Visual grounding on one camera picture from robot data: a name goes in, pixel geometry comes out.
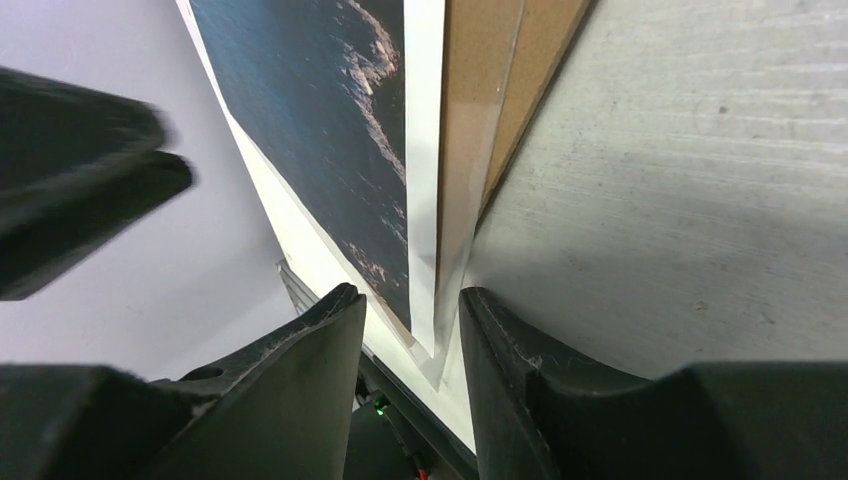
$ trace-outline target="white wall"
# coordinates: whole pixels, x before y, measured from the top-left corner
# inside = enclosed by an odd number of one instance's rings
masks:
[[[586,354],[848,359],[848,10],[598,0],[471,276]]]
[[[173,1],[6,0],[0,65],[156,105],[197,185],[22,302],[0,361],[181,376],[282,325],[282,258]]]

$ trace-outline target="transparent acrylic sheet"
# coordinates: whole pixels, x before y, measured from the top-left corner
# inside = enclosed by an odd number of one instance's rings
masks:
[[[410,353],[438,389],[483,199],[524,0],[447,2],[439,172],[435,354]]]

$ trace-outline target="gray wall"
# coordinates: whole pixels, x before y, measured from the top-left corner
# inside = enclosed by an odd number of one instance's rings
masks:
[[[473,281],[641,375],[848,359],[844,7],[598,0]]]
[[[4,1],[0,65],[153,103],[198,176],[42,292],[0,304],[0,361],[174,377],[294,317],[282,253],[173,1]]]

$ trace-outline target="dark blue ocean image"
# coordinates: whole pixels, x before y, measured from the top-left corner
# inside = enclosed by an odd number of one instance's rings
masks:
[[[403,0],[192,0],[224,100],[409,328]]]

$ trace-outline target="scratched surface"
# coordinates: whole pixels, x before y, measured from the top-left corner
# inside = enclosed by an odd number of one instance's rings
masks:
[[[599,0],[472,283],[612,366],[848,359],[848,4]]]

